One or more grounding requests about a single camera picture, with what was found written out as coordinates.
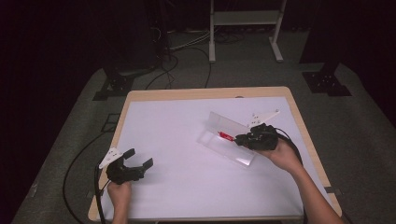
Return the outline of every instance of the floor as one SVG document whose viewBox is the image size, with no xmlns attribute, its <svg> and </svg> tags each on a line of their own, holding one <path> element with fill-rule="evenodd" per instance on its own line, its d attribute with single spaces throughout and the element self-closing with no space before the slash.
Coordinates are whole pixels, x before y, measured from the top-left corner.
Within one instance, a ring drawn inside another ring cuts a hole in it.
<svg viewBox="0 0 396 224">
<path fill-rule="evenodd" d="M 266 32 L 240 35 L 243 38 L 232 44 L 217 44 L 217 60 L 212 64 L 202 52 L 208 51 L 207 42 L 200 43 L 194 46 L 198 49 L 173 54 L 178 64 L 171 76 L 160 76 L 148 86 L 163 73 L 156 69 L 137 77 L 132 90 L 201 89 L 206 84 L 207 88 L 290 88 L 344 212 L 353 223 L 393 223 L 396 130 L 359 77 L 342 64 L 335 75 L 351 96 L 330 97 L 309 90 L 302 72 L 318 71 L 322 64 L 299 64 L 307 34 L 280 33 L 283 63 L 275 61 Z M 197 38 L 179 33 L 170 36 L 173 46 Z M 175 62 L 174 58 L 165 61 L 164 69 L 172 68 Z M 105 80 L 102 69 L 92 74 L 13 223 L 78 223 L 66 209 L 63 189 L 75 216 L 82 223 L 91 223 L 87 213 L 92 201 L 93 167 L 106 154 L 112 139 L 112 133 L 102 134 L 101 130 L 109 114 L 120 113 L 125 100 L 119 96 L 93 101 Z"/>
</svg>

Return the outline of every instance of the person's right hand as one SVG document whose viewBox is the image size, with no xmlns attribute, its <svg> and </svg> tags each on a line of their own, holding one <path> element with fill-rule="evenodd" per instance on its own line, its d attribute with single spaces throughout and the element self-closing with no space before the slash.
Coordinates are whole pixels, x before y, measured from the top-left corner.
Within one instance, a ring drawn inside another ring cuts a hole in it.
<svg viewBox="0 0 396 224">
<path fill-rule="evenodd" d="M 267 157 L 277 167 L 289 173 L 293 173 L 304 168 L 294 153 L 294 150 L 286 141 L 280 138 L 278 139 L 275 150 L 256 150 L 256 152 Z"/>
</svg>

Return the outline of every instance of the red object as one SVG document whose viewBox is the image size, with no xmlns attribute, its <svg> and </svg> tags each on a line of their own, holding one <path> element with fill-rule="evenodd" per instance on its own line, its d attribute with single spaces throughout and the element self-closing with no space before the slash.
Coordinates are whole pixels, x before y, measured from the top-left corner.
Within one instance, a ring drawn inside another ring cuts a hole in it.
<svg viewBox="0 0 396 224">
<path fill-rule="evenodd" d="M 227 140 L 229 140 L 231 142 L 233 141 L 233 137 L 228 135 L 227 133 L 219 132 L 219 135 L 220 135 L 220 137 L 225 138 L 225 139 L 227 139 Z"/>
</svg>

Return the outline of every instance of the hand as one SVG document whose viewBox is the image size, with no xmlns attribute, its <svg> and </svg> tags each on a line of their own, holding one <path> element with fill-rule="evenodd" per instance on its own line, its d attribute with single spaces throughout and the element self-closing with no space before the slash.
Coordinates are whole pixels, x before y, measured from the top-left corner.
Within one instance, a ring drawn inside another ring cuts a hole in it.
<svg viewBox="0 0 396 224">
<path fill-rule="evenodd" d="M 256 152 L 262 154 L 277 167 L 289 173 L 304 168 L 294 153 L 294 150 L 283 139 L 278 139 L 275 150 L 256 150 Z"/>
<path fill-rule="evenodd" d="M 107 191 L 114 206 L 113 224 L 127 223 L 129 203 L 132 196 L 131 182 L 124 182 L 121 185 L 110 182 Z"/>
</svg>

